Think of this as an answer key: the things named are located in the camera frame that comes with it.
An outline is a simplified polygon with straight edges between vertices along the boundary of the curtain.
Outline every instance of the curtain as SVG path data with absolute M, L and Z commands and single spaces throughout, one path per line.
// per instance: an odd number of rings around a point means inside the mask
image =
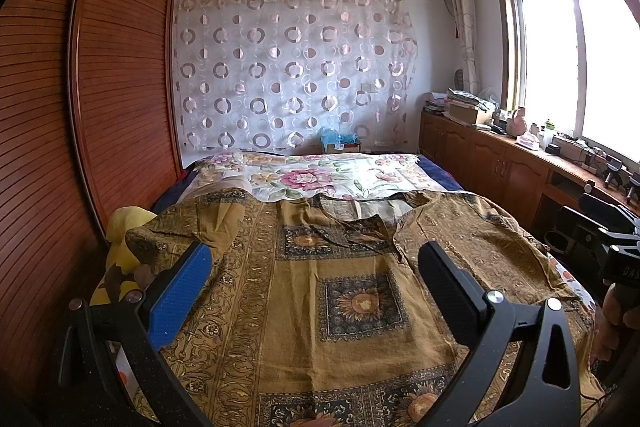
M 476 5 L 474 0 L 452 0 L 460 47 L 465 90 L 478 94 L 481 90 L 476 69 Z
M 176 6 L 174 102 L 184 149 L 293 152 L 318 144 L 322 126 L 369 148 L 406 140 L 417 42 L 399 0 Z

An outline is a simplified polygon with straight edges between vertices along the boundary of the wardrobe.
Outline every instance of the wardrobe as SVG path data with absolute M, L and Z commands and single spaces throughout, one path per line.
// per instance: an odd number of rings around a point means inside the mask
M 118 207 L 180 174 L 173 0 L 0 7 L 0 378 L 42 399 L 68 301 L 102 273 Z

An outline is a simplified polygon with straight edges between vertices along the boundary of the yellow plush toy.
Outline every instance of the yellow plush toy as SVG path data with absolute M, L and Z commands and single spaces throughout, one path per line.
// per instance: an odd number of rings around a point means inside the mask
M 151 270 L 140 264 L 124 236 L 129 229 L 141 227 L 156 214 L 138 206 L 123 206 L 111 214 L 107 224 L 107 241 L 111 248 L 107 254 L 106 272 L 91 297 L 91 306 L 120 301 L 131 290 L 145 288 L 151 279 Z

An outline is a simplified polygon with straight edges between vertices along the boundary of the window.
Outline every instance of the window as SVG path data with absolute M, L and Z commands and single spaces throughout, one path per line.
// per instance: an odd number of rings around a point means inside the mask
M 640 26 L 624 0 L 508 4 L 511 105 L 526 107 L 529 123 L 551 119 L 561 132 L 640 162 Z

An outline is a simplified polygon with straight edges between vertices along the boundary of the metal screw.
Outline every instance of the metal screw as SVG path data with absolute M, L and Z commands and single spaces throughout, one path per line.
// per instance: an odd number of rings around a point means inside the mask
M 71 311 L 79 310 L 82 307 L 82 299 L 76 297 L 75 299 L 71 299 L 69 301 L 69 309 Z
M 142 292 L 140 290 L 131 290 L 124 296 L 124 298 L 129 304 L 135 304 L 142 300 Z
M 560 302 L 555 297 L 551 297 L 550 299 L 547 299 L 546 305 L 549 306 L 555 312 L 559 312 L 562 309 L 562 302 Z
M 504 295 L 502 295 L 502 292 L 498 292 L 498 290 L 489 290 L 486 293 L 486 298 L 494 304 L 500 304 L 504 301 Z

